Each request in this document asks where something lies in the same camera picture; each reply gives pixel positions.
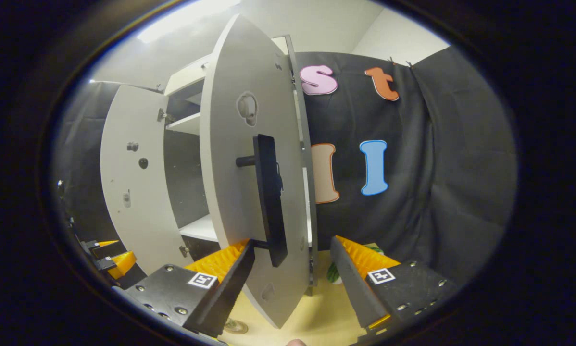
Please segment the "white cabinet drawer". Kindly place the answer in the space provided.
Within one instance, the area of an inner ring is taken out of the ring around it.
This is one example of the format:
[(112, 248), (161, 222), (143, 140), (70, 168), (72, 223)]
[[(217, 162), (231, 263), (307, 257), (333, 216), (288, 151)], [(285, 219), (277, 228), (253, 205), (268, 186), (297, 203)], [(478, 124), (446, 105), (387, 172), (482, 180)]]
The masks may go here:
[(204, 81), (207, 74), (208, 65), (213, 61), (213, 55), (206, 55), (196, 61), (191, 62), (182, 69), (175, 72), (169, 77), (163, 94), (171, 96), (172, 94), (190, 87), (195, 83)]

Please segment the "white and grey cabinet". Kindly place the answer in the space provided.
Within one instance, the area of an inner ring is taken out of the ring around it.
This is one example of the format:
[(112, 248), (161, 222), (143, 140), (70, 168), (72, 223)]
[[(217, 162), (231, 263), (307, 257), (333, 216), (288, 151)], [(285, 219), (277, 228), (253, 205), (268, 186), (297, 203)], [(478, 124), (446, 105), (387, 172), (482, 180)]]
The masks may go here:
[[(272, 40), (283, 52), (287, 51), (283, 37)], [(168, 112), (177, 120), (200, 112), (203, 89), (204, 81), (200, 81), (172, 94)], [(210, 214), (202, 175), (200, 135), (166, 130), (163, 151), (169, 197), (177, 225), (182, 228)], [(194, 249), (195, 238), (184, 236), (184, 239)]]

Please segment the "watermelon slice toy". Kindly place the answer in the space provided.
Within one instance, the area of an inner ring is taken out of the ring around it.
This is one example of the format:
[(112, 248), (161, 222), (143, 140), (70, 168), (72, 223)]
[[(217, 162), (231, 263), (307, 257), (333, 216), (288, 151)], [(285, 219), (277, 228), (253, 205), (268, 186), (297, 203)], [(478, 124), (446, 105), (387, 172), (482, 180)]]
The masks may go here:
[[(364, 246), (368, 249), (374, 250), (375, 252), (384, 255), (383, 250), (381, 250), (379, 247), (373, 245), (364, 245)], [(340, 273), (338, 272), (336, 264), (333, 261), (329, 265), (328, 270), (326, 272), (326, 279), (333, 285), (342, 284), (342, 278), (340, 276)]]

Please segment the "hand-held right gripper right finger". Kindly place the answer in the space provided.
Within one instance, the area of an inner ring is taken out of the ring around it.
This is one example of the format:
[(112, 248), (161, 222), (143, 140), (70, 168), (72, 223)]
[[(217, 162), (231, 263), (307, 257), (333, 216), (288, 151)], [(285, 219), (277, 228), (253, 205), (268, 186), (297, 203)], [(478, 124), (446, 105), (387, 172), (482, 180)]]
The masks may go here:
[(400, 263), (341, 236), (331, 239), (330, 254), (357, 320), (371, 336), (415, 326), (459, 291), (420, 261)]

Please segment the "clear plastic bottle green label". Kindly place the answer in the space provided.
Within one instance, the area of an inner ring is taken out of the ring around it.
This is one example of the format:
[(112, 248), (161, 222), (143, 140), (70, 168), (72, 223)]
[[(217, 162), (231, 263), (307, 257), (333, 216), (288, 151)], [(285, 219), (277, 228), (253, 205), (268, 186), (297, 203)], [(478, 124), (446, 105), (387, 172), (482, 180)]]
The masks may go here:
[(223, 333), (229, 334), (246, 334), (249, 331), (249, 327), (247, 324), (240, 320), (233, 319), (228, 317), (225, 321)]

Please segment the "white cabinet shelf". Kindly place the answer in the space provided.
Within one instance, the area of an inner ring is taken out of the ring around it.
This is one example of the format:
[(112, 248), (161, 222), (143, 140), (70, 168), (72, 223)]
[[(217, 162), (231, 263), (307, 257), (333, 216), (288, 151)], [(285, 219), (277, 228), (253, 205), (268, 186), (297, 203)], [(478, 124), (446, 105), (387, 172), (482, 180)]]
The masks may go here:
[(179, 229), (179, 232), (182, 236), (218, 242), (217, 234), (213, 227), (213, 220), (209, 214), (183, 226)]
[(182, 132), (191, 135), (200, 135), (200, 112), (187, 116), (181, 120), (167, 125), (168, 131)]

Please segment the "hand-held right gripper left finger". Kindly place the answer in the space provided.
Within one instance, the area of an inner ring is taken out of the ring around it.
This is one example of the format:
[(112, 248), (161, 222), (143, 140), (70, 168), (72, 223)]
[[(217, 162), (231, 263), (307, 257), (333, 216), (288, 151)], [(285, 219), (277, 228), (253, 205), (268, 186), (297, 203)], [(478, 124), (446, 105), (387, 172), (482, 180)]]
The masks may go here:
[(115, 286), (113, 291), (153, 326), (193, 338), (216, 338), (224, 332), (254, 261), (254, 241), (246, 239), (189, 269), (165, 264), (130, 288)]

